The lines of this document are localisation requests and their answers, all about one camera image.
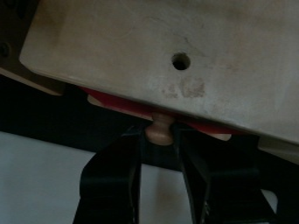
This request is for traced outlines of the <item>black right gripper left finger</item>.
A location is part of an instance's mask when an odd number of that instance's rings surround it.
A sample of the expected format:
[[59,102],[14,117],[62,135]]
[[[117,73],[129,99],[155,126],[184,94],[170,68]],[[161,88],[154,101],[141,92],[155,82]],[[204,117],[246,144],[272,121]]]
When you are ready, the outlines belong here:
[[133,127],[89,161],[73,224],[139,224],[142,129]]

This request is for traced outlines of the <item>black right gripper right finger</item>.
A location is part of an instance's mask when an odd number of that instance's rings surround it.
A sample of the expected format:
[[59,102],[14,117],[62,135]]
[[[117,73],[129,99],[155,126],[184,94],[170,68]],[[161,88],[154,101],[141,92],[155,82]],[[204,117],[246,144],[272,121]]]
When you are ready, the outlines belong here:
[[252,158],[229,142],[173,126],[193,224],[277,224]]

